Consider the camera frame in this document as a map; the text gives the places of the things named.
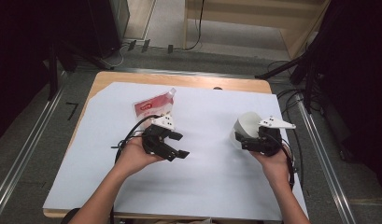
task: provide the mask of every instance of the wooden table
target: wooden table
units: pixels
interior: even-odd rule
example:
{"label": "wooden table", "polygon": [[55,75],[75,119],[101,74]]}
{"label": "wooden table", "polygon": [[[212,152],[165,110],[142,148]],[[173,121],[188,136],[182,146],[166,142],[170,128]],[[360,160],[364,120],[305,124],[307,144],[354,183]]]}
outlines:
{"label": "wooden table", "polygon": [[[71,146],[78,125],[85,113],[86,105],[97,92],[101,91],[113,82],[131,82],[142,84],[156,84],[168,86],[181,86],[193,88],[214,89],[217,87],[223,90],[231,91],[250,91],[259,93],[271,93],[268,82],[258,79],[237,79],[226,77],[200,77],[200,76],[179,76],[179,75],[153,75],[153,74],[137,74],[137,73],[119,73],[119,72],[101,72],[97,74],[92,84],[91,91],[83,107],[77,128],[74,130]],[[44,215],[47,217],[64,217],[68,211],[59,209],[44,209]]]}
{"label": "wooden table", "polygon": [[[208,0],[203,21],[223,21],[275,27],[291,59],[297,57],[321,24],[330,0]],[[202,0],[186,0],[183,48],[187,47],[188,19],[200,19]]]}

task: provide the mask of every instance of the gray floor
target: gray floor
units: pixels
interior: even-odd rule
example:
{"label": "gray floor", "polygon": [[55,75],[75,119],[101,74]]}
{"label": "gray floor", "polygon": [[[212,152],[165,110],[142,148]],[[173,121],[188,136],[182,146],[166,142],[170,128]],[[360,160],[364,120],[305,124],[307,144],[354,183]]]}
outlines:
{"label": "gray floor", "polygon": [[[154,12],[154,16],[159,16],[157,11]],[[157,34],[153,32],[154,29],[159,30],[153,28],[153,24],[151,24],[148,32],[151,46],[164,47],[167,44],[175,43],[174,40],[173,42],[164,42],[171,37]],[[121,50],[124,56],[123,63],[116,70],[120,71],[126,68],[162,69],[253,78],[254,75],[263,74],[267,66],[273,62],[272,60],[288,59],[283,52],[271,51],[271,49],[282,50],[279,43],[265,43],[263,40],[269,39],[268,37],[261,36],[259,38],[261,41],[256,41],[254,44],[259,45],[261,50],[255,48],[255,51],[251,53],[247,48],[243,48],[244,51],[238,47],[236,47],[236,50],[232,50],[228,47],[231,45],[225,41],[221,42],[219,46],[210,45],[211,49],[202,52],[201,49],[208,46],[206,39],[204,39],[205,42],[203,42],[202,48],[194,52],[176,50],[172,54],[167,54],[167,49],[164,47],[163,49],[149,48],[147,52],[142,53],[140,47],[136,47],[132,51],[127,51],[125,47]],[[106,61],[120,63],[121,57],[117,52]],[[78,63],[76,73],[69,76],[63,96],[39,139],[34,154],[8,200],[5,210],[0,216],[0,223],[60,223],[59,219],[44,217],[41,207],[60,167],[93,79],[99,71],[81,59],[78,59]],[[270,68],[272,69],[277,65],[279,63],[273,64]],[[270,79],[269,82],[273,93],[293,88],[289,84],[289,74],[287,72]],[[0,183],[5,178],[22,144],[47,103],[48,93],[48,87],[43,89],[0,139]],[[281,108],[285,108],[286,97],[280,99]],[[70,120],[68,118],[73,106],[67,105],[67,102],[79,104],[78,110]],[[335,142],[328,124],[319,113],[315,112],[313,116],[332,166],[345,190],[357,222],[382,223],[382,189],[377,184],[375,174],[362,164],[343,162],[338,154],[338,144]],[[300,136],[304,154],[304,198],[310,219],[313,223],[341,223],[331,191],[319,165],[316,151],[296,106],[290,110],[290,117],[298,127],[297,133]],[[288,134],[291,145],[294,146],[295,156],[298,161],[297,166],[299,166],[299,151],[294,136],[292,132],[288,132]]]}

